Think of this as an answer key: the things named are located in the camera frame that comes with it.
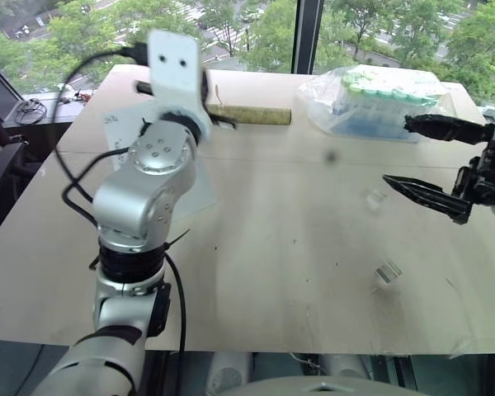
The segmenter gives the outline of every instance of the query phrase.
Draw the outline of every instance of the paper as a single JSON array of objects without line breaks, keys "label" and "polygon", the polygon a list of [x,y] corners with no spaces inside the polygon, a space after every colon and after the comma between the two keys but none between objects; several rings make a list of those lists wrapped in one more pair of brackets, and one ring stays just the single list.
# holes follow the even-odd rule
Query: paper
[{"label": "paper", "polygon": [[[156,117],[154,100],[106,113],[103,115],[103,120],[108,148],[115,150],[129,147],[138,138],[144,122],[154,122]],[[126,155],[121,154],[112,157],[114,170],[119,169],[121,164],[125,162]],[[207,170],[198,154],[196,155],[195,166],[195,185],[176,203],[172,214],[174,219],[180,219],[216,203],[216,196],[210,184]]]}]

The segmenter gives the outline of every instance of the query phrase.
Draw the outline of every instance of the window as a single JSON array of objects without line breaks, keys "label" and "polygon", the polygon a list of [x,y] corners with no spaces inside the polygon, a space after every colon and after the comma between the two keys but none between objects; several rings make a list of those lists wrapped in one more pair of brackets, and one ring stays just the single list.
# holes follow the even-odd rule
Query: window
[{"label": "window", "polygon": [[313,72],[352,64],[428,70],[495,104],[495,1],[325,0]]},{"label": "window", "polygon": [[[207,68],[289,73],[295,9],[295,0],[0,1],[0,71],[22,94],[57,92],[81,59],[157,27],[196,38]],[[69,89],[97,87],[121,62],[96,62]]]}]

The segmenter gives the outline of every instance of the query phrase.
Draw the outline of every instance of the white tabletop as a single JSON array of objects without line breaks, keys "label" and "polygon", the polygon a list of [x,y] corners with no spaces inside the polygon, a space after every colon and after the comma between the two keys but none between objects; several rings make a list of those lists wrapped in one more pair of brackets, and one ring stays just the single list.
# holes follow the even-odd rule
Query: white tabletop
[{"label": "white tabletop", "polygon": [[[106,150],[101,115],[147,99],[131,91],[146,74],[115,67],[63,137],[75,172]],[[330,137],[295,98],[309,76],[210,76],[223,102],[291,106],[293,122],[215,129],[201,147],[218,204],[171,231],[191,228],[172,249],[189,350],[495,352],[495,216],[476,207],[459,226],[381,180],[417,177],[448,190],[480,148]],[[450,86],[459,113],[482,121],[463,88]],[[99,165],[87,188],[110,171]],[[64,184],[51,156],[0,228],[0,339],[71,344],[92,331],[96,233],[59,200]],[[367,203],[374,190],[386,195],[377,210]],[[374,270],[388,259],[403,274],[376,289]],[[167,329],[149,348],[177,349],[178,312],[173,292]]]}]

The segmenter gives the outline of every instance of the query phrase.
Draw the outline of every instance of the table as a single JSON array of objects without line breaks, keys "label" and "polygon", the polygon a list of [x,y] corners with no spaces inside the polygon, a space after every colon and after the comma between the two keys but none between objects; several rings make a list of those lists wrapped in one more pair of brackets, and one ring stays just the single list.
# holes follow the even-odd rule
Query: table
[{"label": "table", "polygon": [[[311,76],[210,71],[226,104],[293,108],[289,127],[213,129],[200,147],[219,203],[172,224],[186,290],[187,349],[363,354],[495,352],[495,216],[459,226],[392,191],[384,173],[448,190],[481,146],[327,136],[304,116],[297,87]],[[61,139],[77,172],[106,150],[101,115],[147,100],[138,66],[115,66]],[[458,84],[460,116],[483,122]],[[327,163],[327,151],[337,161]],[[85,185],[111,171],[101,163]],[[50,156],[0,228],[0,339],[71,344],[92,331],[95,230],[59,200]],[[367,197],[386,196],[377,210]],[[403,271],[387,290],[374,270]],[[170,274],[167,279],[172,282]],[[150,349],[177,349],[179,303]]]}]

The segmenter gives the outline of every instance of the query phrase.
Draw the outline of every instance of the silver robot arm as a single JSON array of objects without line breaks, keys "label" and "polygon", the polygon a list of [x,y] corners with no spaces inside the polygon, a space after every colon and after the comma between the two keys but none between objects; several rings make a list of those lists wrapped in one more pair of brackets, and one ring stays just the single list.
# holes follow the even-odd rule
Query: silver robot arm
[{"label": "silver robot arm", "polygon": [[193,39],[153,31],[148,65],[158,119],[93,200],[100,259],[96,331],[68,350],[35,396],[135,394],[145,341],[164,329],[171,289],[163,280],[164,243],[174,205],[194,184],[196,145],[209,135],[210,118],[202,106],[200,51]]}]

